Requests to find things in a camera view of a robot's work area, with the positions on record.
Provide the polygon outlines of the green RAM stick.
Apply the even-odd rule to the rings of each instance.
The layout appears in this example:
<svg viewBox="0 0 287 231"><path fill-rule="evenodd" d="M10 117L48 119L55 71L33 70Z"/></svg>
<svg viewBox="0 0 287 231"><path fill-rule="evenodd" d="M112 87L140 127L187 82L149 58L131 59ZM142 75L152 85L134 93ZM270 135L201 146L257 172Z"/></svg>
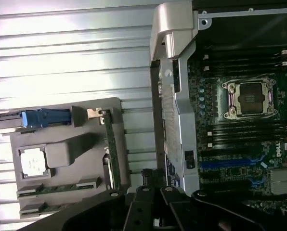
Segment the green RAM stick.
<svg viewBox="0 0 287 231"><path fill-rule="evenodd" d="M40 214L48 207L46 202L42 203L36 203L36 204L29 204L21 208L19 211L19 214L21 216L23 215L29 215L29 214Z"/></svg>
<svg viewBox="0 0 287 231"><path fill-rule="evenodd" d="M51 193L62 193L85 189L97 189L102 183L100 177L91 179L81 179L78 183L65 184L65 185L55 185L55 186L45 186L44 184L25 186L17 191L17 197L37 197L39 195L51 194Z"/></svg>
<svg viewBox="0 0 287 231"><path fill-rule="evenodd" d="M107 189L121 189L121 176L118 161L116 139L113 130L110 110L100 111L100 122L105 129L105 147L102 158L104 170L104 182Z"/></svg>

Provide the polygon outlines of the RAM slot with white latches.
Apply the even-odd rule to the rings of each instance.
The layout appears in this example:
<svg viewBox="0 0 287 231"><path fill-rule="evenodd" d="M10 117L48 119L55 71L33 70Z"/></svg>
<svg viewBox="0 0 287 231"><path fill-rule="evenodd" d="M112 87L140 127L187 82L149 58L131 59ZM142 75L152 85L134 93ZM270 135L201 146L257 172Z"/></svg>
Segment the RAM slot with white latches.
<svg viewBox="0 0 287 231"><path fill-rule="evenodd" d="M261 132L261 131L287 131L287 125L272 124L272 125L215 125L210 126L206 132L207 136L213 136L217 134L228 134L230 132Z"/></svg>
<svg viewBox="0 0 287 231"><path fill-rule="evenodd" d="M212 60L217 58L272 58L282 55L287 55L287 49L211 51L204 53L202 60Z"/></svg>
<svg viewBox="0 0 287 231"><path fill-rule="evenodd" d="M266 141L287 141L287 136L263 136L263 137L239 137L239 138L209 138L207 147L212 148L215 145L237 144L237 143L256 143Z"/></svg>
<svg viewBox="0 0 287 231"><path fill-rule="evenodd" d="M218 63L206 64L203 71L224 71L224 70L255 70L273 69L287 67L287 61L265 62L265 63Z"/></svg>

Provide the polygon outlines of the RAM slot with black latches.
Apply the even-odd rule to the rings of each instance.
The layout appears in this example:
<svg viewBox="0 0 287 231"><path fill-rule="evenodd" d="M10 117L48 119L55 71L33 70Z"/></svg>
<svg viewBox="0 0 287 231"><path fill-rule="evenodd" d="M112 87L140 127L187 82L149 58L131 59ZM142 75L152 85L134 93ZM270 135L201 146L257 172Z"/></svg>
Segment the RAM slot with black latches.
<svg viewBox="0 0 287 231"><path fill-rule="evenodd" d="M230 64L282 64L287 62L287 57L222 57L204 60L205 65L230 65Z"/></svg>
<svg viewBox="0 0 287 231"><path fill-rule="evenodd" d="M284 140L287 138L287 131L277 132L255 132L255 133L233 133L233 134L214 134L207 136L206 139L211 142L238 142L238 141L273 141Z"/></svg>

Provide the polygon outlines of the black expansion slot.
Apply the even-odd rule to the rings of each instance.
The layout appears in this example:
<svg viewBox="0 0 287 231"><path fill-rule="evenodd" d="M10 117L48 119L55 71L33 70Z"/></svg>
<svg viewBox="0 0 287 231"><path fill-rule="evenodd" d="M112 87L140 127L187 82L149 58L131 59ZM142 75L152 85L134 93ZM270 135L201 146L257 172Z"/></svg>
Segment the black expansion slot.
<svg viewBox="0 0 287 231"><path fill-rule="evenodd" d="M252 186L249 180L223 181L215 183L202 183L200 189L209 191L247 190Z"/></svg>

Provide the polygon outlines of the dark green motherboard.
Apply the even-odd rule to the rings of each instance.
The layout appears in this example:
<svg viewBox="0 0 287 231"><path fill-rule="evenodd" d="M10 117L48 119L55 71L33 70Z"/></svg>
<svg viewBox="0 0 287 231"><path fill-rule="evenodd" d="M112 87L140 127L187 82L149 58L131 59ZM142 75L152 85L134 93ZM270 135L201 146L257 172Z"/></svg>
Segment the dark green motherboard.
<svg viewBox="0 0 287 231"><path fill-rule="evenodd" d="M243 50L276 50L287 49L287 46L272 46ZM271 193L270 172L272 169L287 168L287 141L266 141L256 143L237 143L207 147L206 132L215 125L287 125L287 67L255 70L224 70L203 71L202 60L204 53L218 51L211 47L196 51L187 62L188 86L190 103L194 110L196 131L196 157L199 185L223 181L249 180L252 186L247 190L213 191L220 195L233 196L250 203L263 206L287 205L287 194L274 195ZM255 77L269 77L276 80L274 86L274 106L278 113L269 118L251 120L229 120L223 117L228 111L227 91L221 84L234 79L248 80ZM206 161L232 159L260 159L261 162L252 166L221 167L202 169L200 164Z"/></svg>

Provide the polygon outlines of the blue and white case label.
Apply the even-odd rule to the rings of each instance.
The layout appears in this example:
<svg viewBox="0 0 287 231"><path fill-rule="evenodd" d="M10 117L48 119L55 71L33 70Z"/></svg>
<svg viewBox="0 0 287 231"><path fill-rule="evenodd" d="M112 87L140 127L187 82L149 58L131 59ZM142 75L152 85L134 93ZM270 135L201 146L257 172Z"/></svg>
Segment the blue and white case label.
<svg viewBox="0 0 287 231"><path fill-rule="evenodd" d="M174 164L170 161L168 155L166 157L166 182L168 186L175 186L183 188L183 178L178 173Z"/></svg>

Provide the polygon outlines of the blue expansion slot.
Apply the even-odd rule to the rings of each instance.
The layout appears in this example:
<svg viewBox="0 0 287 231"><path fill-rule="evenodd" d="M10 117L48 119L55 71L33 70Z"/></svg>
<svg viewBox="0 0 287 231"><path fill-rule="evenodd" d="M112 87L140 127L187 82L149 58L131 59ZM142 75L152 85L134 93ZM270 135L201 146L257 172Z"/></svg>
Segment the blue expansion slot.
<svg viewBox="0 0 287 231"><path fill-rule="evenodd" d="M263 157L260 159L232 159L232 160L219 160L219 161L206 161L200 164L202 169L212 169L221 167L240 167L240 166L252 166L261 162Z"/></svg>

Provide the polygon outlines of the silver finned heat sink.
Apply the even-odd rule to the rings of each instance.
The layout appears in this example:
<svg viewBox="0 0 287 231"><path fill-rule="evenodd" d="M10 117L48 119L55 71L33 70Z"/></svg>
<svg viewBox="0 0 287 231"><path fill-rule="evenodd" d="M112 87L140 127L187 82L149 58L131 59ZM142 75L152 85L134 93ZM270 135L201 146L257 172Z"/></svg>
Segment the silver finned heat sink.
<svg viewBox="0 0 287 231"><path fill-rule="evenodd" d="M272 169L270 172L271 193L287 194L287 168Z"/></svg>

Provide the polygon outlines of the silver open PC case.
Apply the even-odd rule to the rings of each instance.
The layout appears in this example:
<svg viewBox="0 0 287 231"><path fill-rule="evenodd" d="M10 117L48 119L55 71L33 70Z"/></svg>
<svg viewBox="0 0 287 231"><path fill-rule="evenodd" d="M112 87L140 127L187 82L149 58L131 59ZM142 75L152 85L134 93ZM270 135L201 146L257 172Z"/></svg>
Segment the silver open PC case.
<svg viewBox="0 0 287 231"><path fill-rule="evenodd" d="M181 174L187 194L200 189L188 59L208 47L235 51L287 46L287 0L189 1L197 12L197 35L178 58L151 61L159 70L164 151Z"/></svg>

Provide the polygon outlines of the grey plastic parts rack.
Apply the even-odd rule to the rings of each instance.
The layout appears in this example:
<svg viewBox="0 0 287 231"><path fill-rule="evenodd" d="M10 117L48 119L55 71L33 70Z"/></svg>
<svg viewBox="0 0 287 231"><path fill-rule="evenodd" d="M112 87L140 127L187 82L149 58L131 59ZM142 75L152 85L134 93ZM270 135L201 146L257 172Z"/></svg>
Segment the grey plastic parts rack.
<svg viewBox="0 0 287 231"><path fill-rule="evenodd" d="M17 107L0 111L0 113L40 108L70 110L71 124L46 128L0 129L0 223L19 223L26 219L40 219L107 190L102 162L105 129L100 122L101 110L111 111L121 189L130 186L124 122L121 102L118 98ZM41 176L25 177L22 173L20 154L25 149L34 148L40 148L44 152L46 171ZM17 191L25 186L65 185L78 183L81 179L97 177L102 179L97 189L58 192L37 197L17 197ZM19 214L24 206L42 202L46 202L48 207L40 214L23 216Z"/></svg>

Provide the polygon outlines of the silver CPU chip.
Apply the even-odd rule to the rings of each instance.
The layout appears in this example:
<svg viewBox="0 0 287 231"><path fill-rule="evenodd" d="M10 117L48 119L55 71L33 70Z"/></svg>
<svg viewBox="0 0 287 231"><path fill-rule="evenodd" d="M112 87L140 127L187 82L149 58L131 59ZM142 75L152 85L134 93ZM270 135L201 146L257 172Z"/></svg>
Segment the silver CPU chip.
<svg viewBox="0 0 287 231"><path fill-rule="evenodd" d="M44 152L40 148L25 149L21 154L22 173L25 177L41 176L46 171Z"/></svg>

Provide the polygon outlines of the metal CPU socket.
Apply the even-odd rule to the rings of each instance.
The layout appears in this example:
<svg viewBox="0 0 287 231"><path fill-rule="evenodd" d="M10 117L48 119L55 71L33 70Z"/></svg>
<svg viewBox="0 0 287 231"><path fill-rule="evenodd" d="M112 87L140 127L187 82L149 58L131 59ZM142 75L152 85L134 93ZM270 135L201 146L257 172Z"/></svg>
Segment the metal CPU socket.
<svg viewBox="0 0 287 231"><path fill-rule="evenodd" d="M229 120L251 120L276 115L275 84L276 80L269 77L234 79L222 83L221 87L227 91L228 100L228 111L223 117Z"/></svg>

